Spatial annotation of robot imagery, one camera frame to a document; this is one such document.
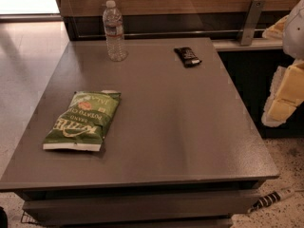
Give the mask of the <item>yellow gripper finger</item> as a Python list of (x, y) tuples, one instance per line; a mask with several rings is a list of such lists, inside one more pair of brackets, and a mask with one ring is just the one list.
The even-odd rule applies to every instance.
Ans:
[(262, 37), (265, 39), (277, 39), (280, 40), (283, 36), (283, 30), (285, 23), (287, 21), (288, 16), (284, 16), (280, 18), (277, 22), (275, 22), (270, 27), (266, 28), (263, 33)]
[(261, 121), (265, 126), (285, 124), (304, 102), (304, 62), (295, 60), (290, 66), (279, 66), (274, 73)]

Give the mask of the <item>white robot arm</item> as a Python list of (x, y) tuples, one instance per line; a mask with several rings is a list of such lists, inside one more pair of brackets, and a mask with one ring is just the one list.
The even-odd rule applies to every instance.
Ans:
[(304, 102), (304, 0), (267, 28), (262, 37), (281, 39), (283, 52), (294, 58), (291, 65), (277, 67), (263, 108), (262, 123), (278, 127)]

